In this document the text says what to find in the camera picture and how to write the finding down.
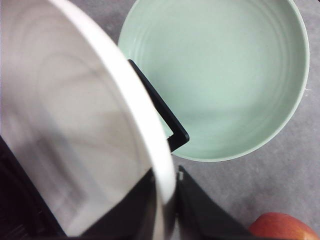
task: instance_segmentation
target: apple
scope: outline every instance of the apple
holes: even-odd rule
[[[302,221],[280,212],[262,214],[251,224],[249,231],[257,237],[320,240],[317,234]]]

